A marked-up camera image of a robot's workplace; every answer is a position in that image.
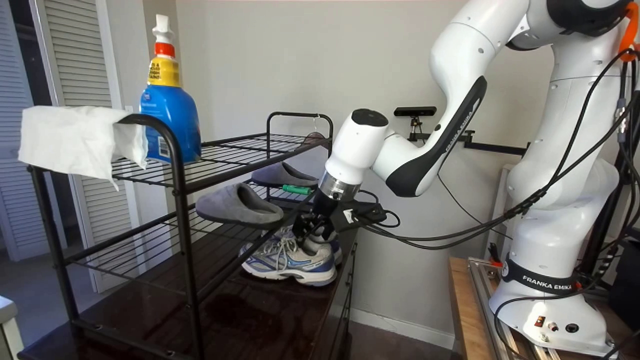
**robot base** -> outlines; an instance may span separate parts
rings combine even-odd
[[[500,282],[489,306],[495,310],[518,297],[553,296],[530,289],[519,282]],[[549,301],[517,301],[504,306],[498,318],[540,347],[579,352],[594,356],[608,353],[607,326],[602,314],[589,305],[582,294]]]

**blue spray bottle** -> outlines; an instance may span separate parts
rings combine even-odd
[[[200,159],[200,123],[193,98],[180,87],[180,72],[175,61],[173,32],[169,18],[156,15],[156,57],[149,65],[147,88],[140,98],[140,113],[162,120],[175,134],[182,150],[182,160],[190,163]],[[164,138],[153,128],[147,127],[148,158],[171,162],[169,148]]]

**spray nozzle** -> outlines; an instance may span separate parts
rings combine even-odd
[[[173,44],[173,31],[169,27],[169,16],[156,14],[156,26],[153,28],[156,42]]]

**yellow label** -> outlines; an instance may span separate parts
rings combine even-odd
[[[160,57],[151,60],[148,84],[180,87],[178,62]]]

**hanger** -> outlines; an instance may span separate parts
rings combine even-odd
[[[316,119],[317,119],[317,117],[314,117],[314,131],[309,133],[307,136],[305,136],[305,139],[302,140],[302,143],[300,144],[300,146],[316,143],[318,141],[318,139],[320,139],[320,140],[326,139],[326,137],[324,135],[322,135],[322,133],[320,133],[318,131],[318,126],[316,124]],[[329,143],[324,143],[324,144],[322,144],[320,146],[324,147],[327,150],[329,149]]]

